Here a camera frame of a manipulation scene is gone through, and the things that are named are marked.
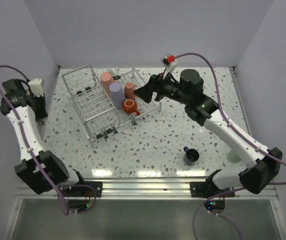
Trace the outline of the pink textured mug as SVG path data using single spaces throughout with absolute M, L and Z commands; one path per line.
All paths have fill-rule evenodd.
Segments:
M 124 95 L 127 99 L 135 100 L 138 96 L 134 94 L 136 87 L 133 82 L 129 81 L 124 85 Z

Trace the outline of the dark blue glazed mug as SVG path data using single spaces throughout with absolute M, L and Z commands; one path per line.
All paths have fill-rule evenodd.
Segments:
M 187 146 L 185 146 L 183 150 L 184 150 L 183 161 L 187 166 L 192 166 L 199 160 L 200 154 L 196 149 L 188 148 Z

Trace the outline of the light green tumbler cup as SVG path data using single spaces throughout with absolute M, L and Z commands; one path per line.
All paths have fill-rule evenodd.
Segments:
M 230 150 L 229 153 L 227 154 L 227 160 L 232 164 L 237 164 L 242 161 L 240 157 L 233 150 Z

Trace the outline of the grey beige mug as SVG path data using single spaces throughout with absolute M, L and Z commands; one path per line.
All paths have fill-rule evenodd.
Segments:
M 44 126 L 45 125 L 45 121 L 44 120 L 40 120 L 37 122 L 39 126 Z

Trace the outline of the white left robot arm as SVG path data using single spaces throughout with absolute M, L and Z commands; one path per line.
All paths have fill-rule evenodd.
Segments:
M 14 170 L 36 194 L 48 192 L 53 187 L 38 169 L 35 162 L 38 161 L 56 186 L 79 197 L 87 190 L 82 175 L 75 169 L 67 169 L 61 159 L 46 149 L 37 128 L 37 123 L 48 117 L 43 82 L 35 78 L 29 82 L 10 79 L 2 83 L 7 99 L 1 100 L 0 111 L 10 120 L 20 147 L 21 163 Z

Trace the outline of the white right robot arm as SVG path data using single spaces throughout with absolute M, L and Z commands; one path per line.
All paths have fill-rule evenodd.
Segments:
M 185 69 L 180 73 L 179 80 L 175 80 L 172 74 L 153 74 L 134 94 L 146 103 L 150 103 L 153 94 L 156 94 L 154 100 L 157 102 L 167 97 L 183 104 L 191 120 L 214 133 L 241 159 L 244 166 L 239 170 L 218 169 L 206 178 L 204 185 L 198 187 L 204 198 L 218 196 L 230 188 L 242 187 L 253 194 L 259 194 L 279 173 L 280 163 L 272 158 L 281 159 L 282 152 L 277 147 L 269 149 L 237 127 L 247 138 L 243 140 L 232 129 L 234 122 L 224 119 L 218 103 L 204 94 L 203 85 L 204 80 L 196 70 Z

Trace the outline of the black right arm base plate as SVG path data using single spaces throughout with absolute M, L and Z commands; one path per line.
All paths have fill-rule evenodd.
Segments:
M 229 188 L 218 189 L 212 183 L 207 183 L 205 181 L 192 181 L 189 183 L 190 194 L 192 198 L 209 198 L 214 195 L 224 193 L 224 196 L 227 198 L 235 197 L 234 192 L 230 192 Z

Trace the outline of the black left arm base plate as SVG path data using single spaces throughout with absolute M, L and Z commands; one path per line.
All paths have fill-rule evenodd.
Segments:
M 102 196 L 103 182 L 102 181 L 85 181 L 84 186 L 76 184 L 71 188 L 60 188 L 64 197 L 94 197 Z

